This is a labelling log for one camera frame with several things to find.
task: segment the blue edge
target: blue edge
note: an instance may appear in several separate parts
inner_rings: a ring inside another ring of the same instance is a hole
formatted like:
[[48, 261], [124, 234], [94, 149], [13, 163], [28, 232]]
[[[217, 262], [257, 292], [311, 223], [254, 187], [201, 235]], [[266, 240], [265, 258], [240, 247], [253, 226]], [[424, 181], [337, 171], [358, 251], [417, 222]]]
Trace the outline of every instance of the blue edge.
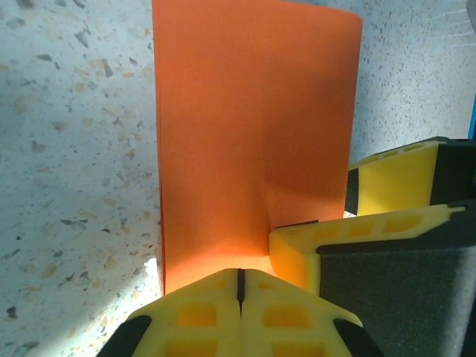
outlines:
[[472, 140], [476, 139], [475, 126], [476, 126], [476, 97], [475, 97], [475, 103], [473, 104], [473, 114], [471, 115], [471, 123], [469, 124], [468, 139], [472, 139]]

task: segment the yellow corner piece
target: yellow corner piece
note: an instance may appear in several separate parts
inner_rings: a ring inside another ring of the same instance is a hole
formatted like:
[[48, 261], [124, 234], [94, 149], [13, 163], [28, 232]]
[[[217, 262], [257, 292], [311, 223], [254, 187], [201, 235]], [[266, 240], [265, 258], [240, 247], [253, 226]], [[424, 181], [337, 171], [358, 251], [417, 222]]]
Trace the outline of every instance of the yellow corner piece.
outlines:
[[335, 321], [362, 326], [354, 314], [320, 297], [241, 269], [165, 295], [128, 321], [143, 317], [151, 322], [132, 357], [352, 357]]
[[351, 312], [257, 270], [246, 271], [243, 357], [352, 357], [333, 321]]
[[276, 276], [319, 294], [321, 245], [411, 239], [450, 220], [465, 208], [435, 205], [392, 213], [277, 228], [269, 235], [269, 256]]
[[428, 206], [438, 141], [421, 142], [372, 155], [350, 166], [358, 169], [357, 215]]

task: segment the granite countertop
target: granite countertop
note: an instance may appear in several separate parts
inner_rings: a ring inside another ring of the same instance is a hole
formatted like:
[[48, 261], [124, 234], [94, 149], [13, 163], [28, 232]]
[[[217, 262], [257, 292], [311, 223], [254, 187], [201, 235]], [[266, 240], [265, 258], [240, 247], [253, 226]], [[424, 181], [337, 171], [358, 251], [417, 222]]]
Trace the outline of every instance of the granite countertop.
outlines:
[[[320, 1], [364, 17], [353, 161], [469, 127], [465, 1], [396, 2]], [[0, 356], [94, 356], [161, 296], [151, 4], [3, 1], [0, 31]]]

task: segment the terrazzo surface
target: terrazzo surface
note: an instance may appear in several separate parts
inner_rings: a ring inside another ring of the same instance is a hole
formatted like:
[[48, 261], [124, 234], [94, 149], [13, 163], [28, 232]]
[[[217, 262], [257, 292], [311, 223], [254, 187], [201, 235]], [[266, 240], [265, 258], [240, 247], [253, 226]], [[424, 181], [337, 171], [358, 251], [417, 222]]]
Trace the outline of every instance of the terrazzo surface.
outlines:
[[[352, 161], [466, 137], [464, 1], [320, 3], [364, 18]], [[151, 32], [145, 0], [0, 1], [0, 356], [94, 356], [161, 296]]]

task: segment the orange sheet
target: orange sheet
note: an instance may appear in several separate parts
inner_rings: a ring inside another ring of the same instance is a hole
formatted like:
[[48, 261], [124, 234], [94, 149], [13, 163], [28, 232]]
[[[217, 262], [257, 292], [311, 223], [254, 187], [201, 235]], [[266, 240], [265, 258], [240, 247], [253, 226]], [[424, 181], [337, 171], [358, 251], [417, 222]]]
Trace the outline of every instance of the orange sheet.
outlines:
[[271, 271], [268, 233], [342, 217], [361, 19], [278, 0], [154, 0], [165, 292]]

